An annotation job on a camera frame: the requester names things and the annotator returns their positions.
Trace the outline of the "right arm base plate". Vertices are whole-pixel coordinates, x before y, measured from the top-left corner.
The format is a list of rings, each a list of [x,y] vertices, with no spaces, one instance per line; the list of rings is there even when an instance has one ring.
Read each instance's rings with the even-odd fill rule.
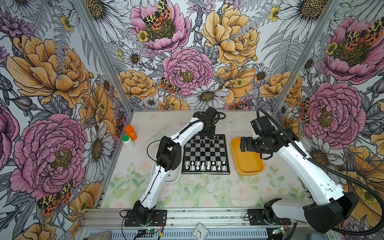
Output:
[[[251,226],[289,226],[291,224],[290,219],[278,218],[268,209],[248,209],[244,219],[248,219]]]

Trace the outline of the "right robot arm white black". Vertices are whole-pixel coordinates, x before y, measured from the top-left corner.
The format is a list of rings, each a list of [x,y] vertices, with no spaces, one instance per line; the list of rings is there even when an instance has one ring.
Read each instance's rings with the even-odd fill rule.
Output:
[[[345,192],[322,168],[308,160],[308,153],[298,137],[288,128],[276,129],[267,116],[251,121],[255,137],[242,137],[243,153],[258,153],[263,160],[277,153],[293,168],[307,188],[312,203],[300,204],[275,198],[264,204],[264,220],[267,223],[279,219],[292,219],[309,224],[319,233],[326,233],[346,220],[357,206],[358,197]]]

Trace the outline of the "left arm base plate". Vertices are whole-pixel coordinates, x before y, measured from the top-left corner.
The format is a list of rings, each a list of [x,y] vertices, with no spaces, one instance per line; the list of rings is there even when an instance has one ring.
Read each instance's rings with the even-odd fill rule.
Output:
[[[164,227],[167,222],[167,210],[153,210],[144,214],[131,210],[124,217],[124,227]]]

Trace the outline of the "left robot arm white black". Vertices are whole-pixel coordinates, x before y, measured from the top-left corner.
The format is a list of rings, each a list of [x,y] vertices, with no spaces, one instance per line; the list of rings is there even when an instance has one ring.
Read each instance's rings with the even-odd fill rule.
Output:
[[[195,135],[212,136],[215,134],[216,124],[226,118],[226,114],[208,107],[204,112],[195,112],[183,129],[159,140],[156,153],[156,167],[145,193],[134,203],[132,213],[142,225],[148,225],[154,217],[156,203],[161,188],[172,172],[181,165],[184,146]]]

